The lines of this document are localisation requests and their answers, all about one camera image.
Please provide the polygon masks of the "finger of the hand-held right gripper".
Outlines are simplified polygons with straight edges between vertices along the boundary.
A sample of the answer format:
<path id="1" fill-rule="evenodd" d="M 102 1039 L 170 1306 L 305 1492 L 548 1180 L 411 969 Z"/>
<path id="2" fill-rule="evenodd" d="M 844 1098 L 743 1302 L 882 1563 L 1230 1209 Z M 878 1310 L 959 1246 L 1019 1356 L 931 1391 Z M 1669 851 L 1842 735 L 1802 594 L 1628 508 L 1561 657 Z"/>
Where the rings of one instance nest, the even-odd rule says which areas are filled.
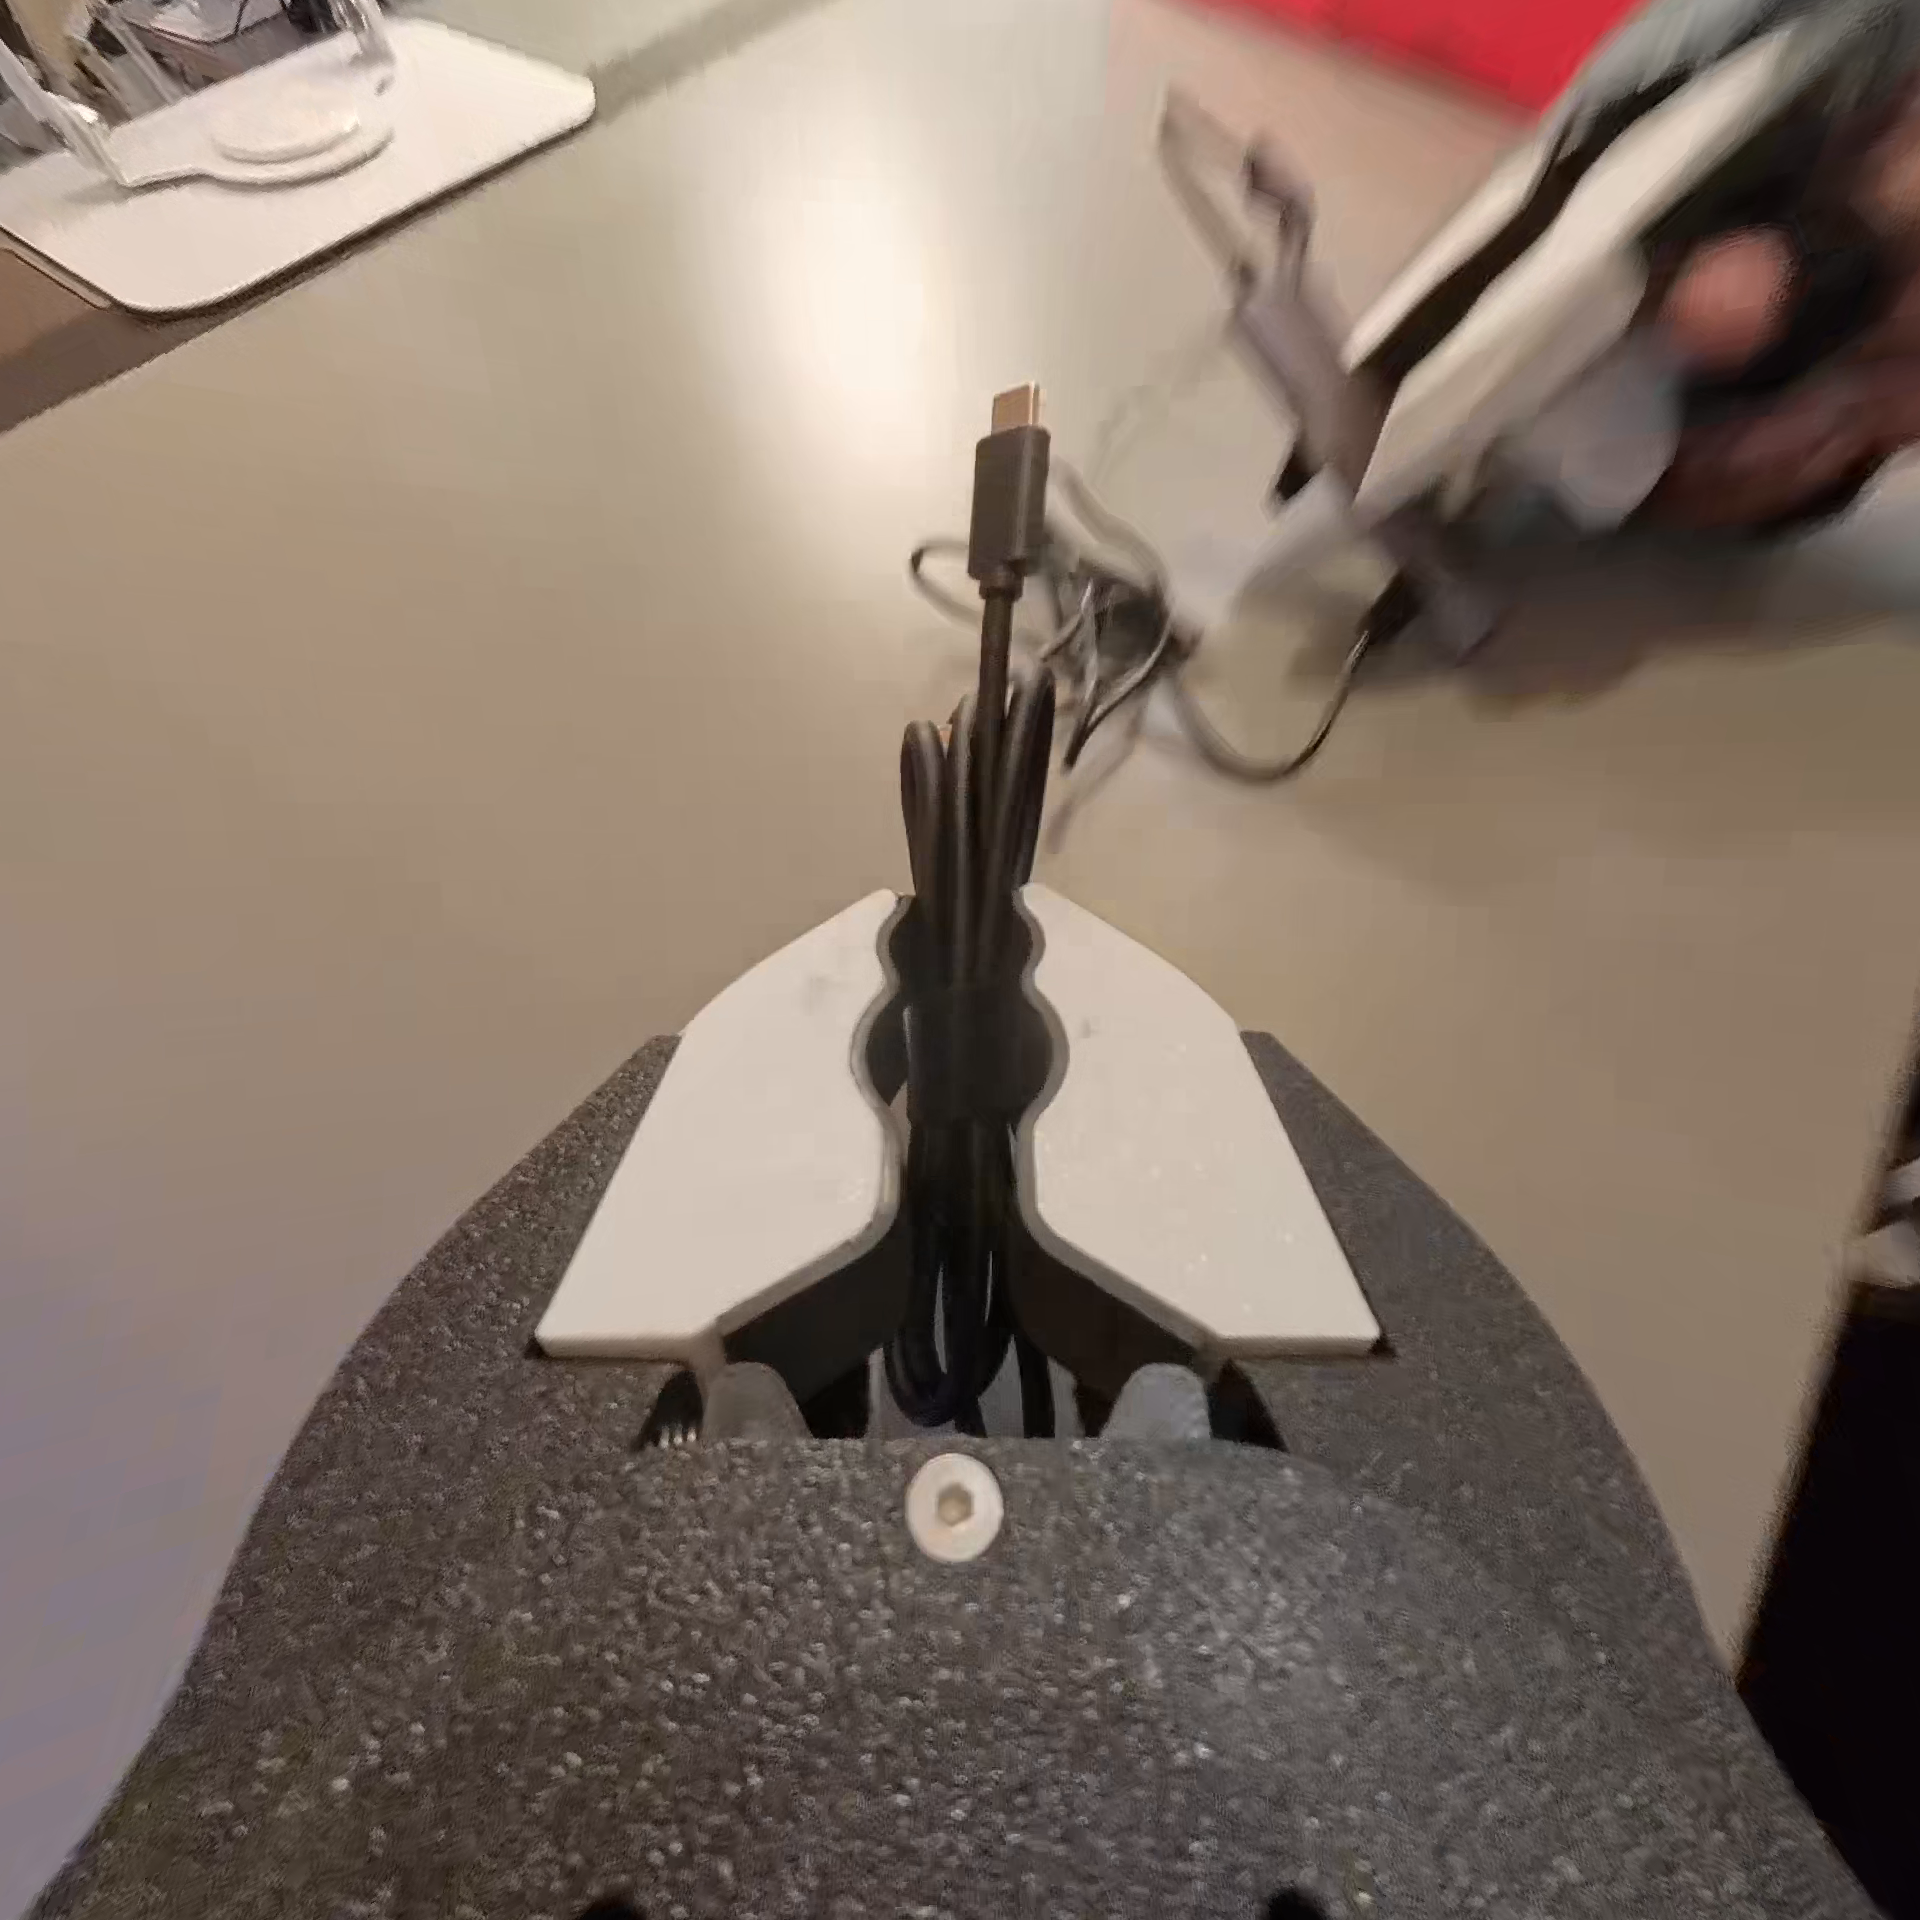
<path id="1" fill-rule="evenodd" d="M 1714 154 L 1771 65 L 1770 47 L 1751 47 L 1702 87 L 1695 121 L 1670 103 L 1634 126 L 1615 160 L 1677 162 L 1690 136 Z M 1356 326 L 1361 354 L 1386 344 L 1405 369 L 1417 344 L 1443 339 L 1666 339 L 1650 315 L 1660 297 L 1649 295 L 1649 267 L 1630 236 L 1649 199 L 1599 168 L 1577 177 L 1561 160 L 1558 118 L 1561 103 Z"/>
<path id="2" fill-rule="evenodd" d="M 1666 339 L 1443 339 L 1417 344 L 1405 369 L 1386 344 L 1357 348 L 1242 342 L 1308 474 L 1249 586 L 1369 547 L 1462 607 L 1471 563 L 1457 538 L 1519 508 L 1613 532 L 1677 449 L 1687 369 Z"/>

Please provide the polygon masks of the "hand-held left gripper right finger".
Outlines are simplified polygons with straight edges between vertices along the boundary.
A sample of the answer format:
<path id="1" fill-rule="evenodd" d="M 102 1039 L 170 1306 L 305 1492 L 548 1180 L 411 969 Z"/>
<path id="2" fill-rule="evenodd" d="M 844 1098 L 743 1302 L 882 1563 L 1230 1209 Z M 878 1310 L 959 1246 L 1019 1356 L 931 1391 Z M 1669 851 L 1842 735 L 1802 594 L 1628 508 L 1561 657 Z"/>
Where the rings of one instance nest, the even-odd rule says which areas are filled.
<path id="1" fill-rule="evenodd" d="M 1063 1046 L 1025 1122 L 1036 1241 L 1195 1353 L 1369 1353 L 1381 1327 L 1237 1022 L 1046 884 L 1025 914 Z"/>

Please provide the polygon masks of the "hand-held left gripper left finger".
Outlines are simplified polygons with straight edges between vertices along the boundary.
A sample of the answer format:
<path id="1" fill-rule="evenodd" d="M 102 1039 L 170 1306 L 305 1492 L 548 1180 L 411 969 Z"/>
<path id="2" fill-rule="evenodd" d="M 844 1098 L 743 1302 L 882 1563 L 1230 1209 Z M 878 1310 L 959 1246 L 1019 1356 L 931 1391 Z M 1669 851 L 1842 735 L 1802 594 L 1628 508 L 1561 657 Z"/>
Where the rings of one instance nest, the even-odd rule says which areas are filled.
<path id="1" fill-rule="evenodd" d="M 882 1246 L 899 1143 L 863 1046 L 901 905 L 852 902 L 684 1026 L 537 1322 L 541 1356 L 721 1363 L 726 1337 Z"/>

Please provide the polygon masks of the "white usb hub with cable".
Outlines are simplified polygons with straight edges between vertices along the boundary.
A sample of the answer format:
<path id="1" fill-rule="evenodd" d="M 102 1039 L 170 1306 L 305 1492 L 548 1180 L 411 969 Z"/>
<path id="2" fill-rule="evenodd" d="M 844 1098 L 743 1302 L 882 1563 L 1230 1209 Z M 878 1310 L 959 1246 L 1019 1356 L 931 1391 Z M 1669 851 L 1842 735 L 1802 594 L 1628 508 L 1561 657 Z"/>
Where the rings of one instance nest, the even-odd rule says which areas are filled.
<path id="1" fill-rule="evenodd" d="M 1212 771 L 1238 785 L 1282 785 L 1323 751 L 1375 648 L 1426 625 L 1462 657 L 1493 632 L 1494 604 L 1426 497 L 1393 510 L 1361 504 L 1361 486 L 1386 433 L 1388 399 L 1371 375 L 1349 371 L 1329 307 L 1310 283 L 1305 187 L 1266 145 L 1242 140 L 1179 90 L 1169 92 L 1158 111 L 1156 159 L 1175 202 L 1226 274 L 1231 348 L 1291 430 L 1286 457 L 1266 491 L 1277 532 L 1356 538 L 1390 563 L 1388 583 L 1362 614 L 1329 704 L 1301 751 L 1277 760 L 1237 751 L 1185 678 L 1171 684 L 1175 714 Z"/>

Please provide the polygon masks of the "person's right hand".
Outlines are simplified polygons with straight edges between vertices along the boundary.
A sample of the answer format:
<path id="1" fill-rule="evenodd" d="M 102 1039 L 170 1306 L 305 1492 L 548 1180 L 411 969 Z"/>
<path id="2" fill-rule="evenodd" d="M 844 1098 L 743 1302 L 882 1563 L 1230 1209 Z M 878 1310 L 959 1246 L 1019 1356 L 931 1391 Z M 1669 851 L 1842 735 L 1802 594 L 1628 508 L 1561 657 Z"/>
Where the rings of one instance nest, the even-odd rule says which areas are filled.
<path id="1" fill-rule="evenodd" d="M 1718 236 L 1657 305 L 1693 396 L 1638 516 L 1662 532 L 1787 538 L 1846 512 L 1918 434 L 1916 243 L 1865 249 L 1842 315 L 1783 227 Z"/>

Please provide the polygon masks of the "red plastic bin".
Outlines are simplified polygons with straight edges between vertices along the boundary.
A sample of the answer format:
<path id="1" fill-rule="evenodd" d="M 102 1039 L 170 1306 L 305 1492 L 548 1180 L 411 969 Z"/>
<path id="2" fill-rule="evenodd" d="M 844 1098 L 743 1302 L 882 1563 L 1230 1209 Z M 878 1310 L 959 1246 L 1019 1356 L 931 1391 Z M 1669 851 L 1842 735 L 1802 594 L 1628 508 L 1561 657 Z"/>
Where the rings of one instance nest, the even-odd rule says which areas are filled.
<path id="1" fill-rule="evenodd" d="M 1637 3 L 1206 3 L 1361 58 L 1543 111 Z"/>

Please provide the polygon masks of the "clear acrylic stand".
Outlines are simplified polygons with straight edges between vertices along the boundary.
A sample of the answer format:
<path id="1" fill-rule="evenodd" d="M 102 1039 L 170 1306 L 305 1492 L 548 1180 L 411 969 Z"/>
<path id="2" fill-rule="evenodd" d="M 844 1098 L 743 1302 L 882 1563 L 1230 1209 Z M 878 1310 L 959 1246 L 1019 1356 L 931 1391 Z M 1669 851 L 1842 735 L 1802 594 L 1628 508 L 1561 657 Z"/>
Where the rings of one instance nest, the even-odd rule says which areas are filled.
<path id="1" fill-rule="evenodd" d="M 382 6 L 4 6 L 4 147 L 124 196 L 290 187 L 394 140 Z"/>

